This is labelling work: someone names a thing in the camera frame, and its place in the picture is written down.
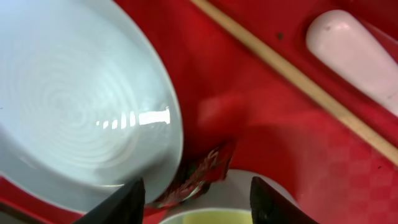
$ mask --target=wooden stick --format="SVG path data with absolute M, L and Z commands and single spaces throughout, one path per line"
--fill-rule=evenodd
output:
M 325 90 L 320 88 L 298 68 L 208 1 L 191 0 L 191 2 L 210 16 L 221 27 L 226 29 L 231 35 L 241 41 L 242 44 L 260 57 L 261 60 L 269 64 L 274 70 L 279 72 L 293 85 L 302 90 L 323 109 L 327 110 L 331 115 L 342 122 L 347 128 L 352 130 L 360 138 L 398 166 L 398 149 L 395 146 L 385 140 L 380 134 L 375 132 L 375 130 L 370 128 L 355 114 L 330 96 Z

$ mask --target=red surface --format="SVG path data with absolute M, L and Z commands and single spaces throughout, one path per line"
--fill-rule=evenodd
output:
M 396 167 L 189 1 L 117 2 L 152 42 L 174 83 L 185 128 L 184 159 L 237 137 L 232 166 L 276 180 L 316 221 L 398 223 Z M 366 19 L 361 22 L 398 60 L 398 44 L 392 38 L 398 30 L 394 0 L 219 0 L 215 4 L 398 146 L 398 118 L 322 65 L 304 44 L 314 18 L 331 9 L 346 9 Z M 277 38 L 280 32 L 282 40 Z M 16 191 L 2 185 L 0 196 Z M 8 200 L 50 222 L 70 223 L 78 217 L 21 195 L 15 192 Z M 19 197 L 33 205 L 16 200 Z M 145 223 L 157 223 L 162 215 L 147 217 Z

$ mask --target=plate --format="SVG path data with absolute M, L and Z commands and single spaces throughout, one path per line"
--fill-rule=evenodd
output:
M 142 176 L 151 202 L 182 139 L 169 76 L 116 3 L 0 2 L 0 170 L 12 183 L 87 212 Z

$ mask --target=chopstick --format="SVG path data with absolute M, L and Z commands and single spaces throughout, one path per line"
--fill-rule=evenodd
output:
M 243 45 L 255 53 L 263 62 L 270 65 L 289 82 L 343 123 L 348 129 L 352 130 L 352 132 L 356 133 L 361 139 L 398 166 L 398 149 L 395 146 L 335 100 L 298 68 L 208 1 L 191 0 L 191 2 L 242 42 Z

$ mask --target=white plate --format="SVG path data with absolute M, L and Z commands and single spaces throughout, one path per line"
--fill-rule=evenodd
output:
M 167 72 L 114 2 L 0 1 L 0 170 L 11 182 L 87 212 L 141 175 L 150 202 L 181 155 Z

